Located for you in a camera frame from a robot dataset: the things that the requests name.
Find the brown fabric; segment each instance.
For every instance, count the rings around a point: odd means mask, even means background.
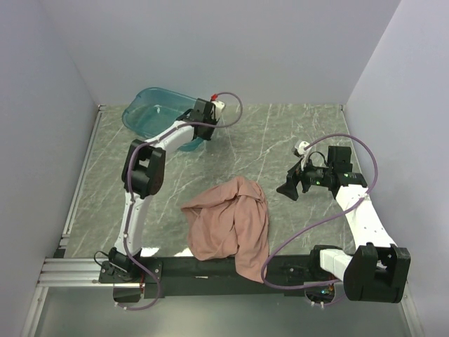
[[[268,208],[262,188],[244,177],[212,187],[182,205],[187,241],[199,260],[235,255],[236,271],[261,282],[268,257]]]

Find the marble surface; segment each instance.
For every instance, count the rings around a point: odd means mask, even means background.
[[[88,162],[79,205],[74,215],[65,257],[90,258],[108,251],[119,233],[124,207],[121,171],[130,142],[136,135],[121,122],[124,106],[106,107]],[[226,108],[223,119],[237,115]],[[347,133],[338,105],[247,105],[242,120],[218,129],[210,142],[194,152],[177,151],[167,158],[164,184],[149,207],[143,242],[156,256],[175,256],[187,248],[188,225],[180,206],[200,192],[245,176],[264,190],[269,206],[269,245],[273,250],[307,225],[340,210],[327,189],[312,187],[292,201],[276,193],[297,158],[291,153],[301,139],[312,141],[329,133]],[[329,145],[351,145],[346,138],[323,141],[316,150],[327,155]],[[314,164],[322,165],[320,156]],[[307,254],[315,244],[332,244],[354,252],[354,241],[345,218],[315,228],[287,246],[283,254]]]

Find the plastic container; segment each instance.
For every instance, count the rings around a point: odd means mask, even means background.
[[[142,90],[122,115],[123,124],[139,136],[153,138],[170,127],[176,118],[195,106],[196,99],[162,88]],[[197,138],[179,148],[193,151],[203,142]]]

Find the wall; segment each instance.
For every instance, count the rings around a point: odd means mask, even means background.
[[[426,336],[449,334],[448,17],[445,0],[402,0],[346,112],[379,161],[373,201],[412,254],[409,281]]]
[[[97,101],[346,103],[399,0],[41,0]]]
[[[57,247],[96,107],[41,4],[0,11],[0,318],[18,336]]]

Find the gray floor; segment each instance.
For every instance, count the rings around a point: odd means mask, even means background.
[[[121,122],[124,108],[107,107],[102,113],[65,257],[90,258],[97,250],[107,251],[119,233],[124,207],[120,176],[129,144],[136,138]],[[228,107],[223,119],[229,122],[235,116],[236,107]],[[348,132],[338,105],[245,106],[237,125],[216,130],[213,139],[194,152],[178,151],[167,158],[163,187],[145,223],[145,247],[153,248],[157,256],[184,251],[187,222],[180,206],[234,176],[245,176],[262,186],[269,202],[271,249],[304,226],[341,211],[325,188],[313,187],[297,202],[276,193],[285,181],[286,171],[297,161],[290,152],[293,144],[298,139],[312,141],[337,132]],[[351,141],[333,138],[316,149],[327,154],[331,144],[351,145]],[[322,164],[319,156],[314,158],[315,164]],[[315,244],[333,244],[354,252],[346,219],[339,218],[306,233],[282,253],[309,253]]]
[[[51,288],[36,336],[407,337],[410,331],[400,304],[343,300],[321,310],[282,295],[186,296],[125,312],[114,307],[111,289]]]

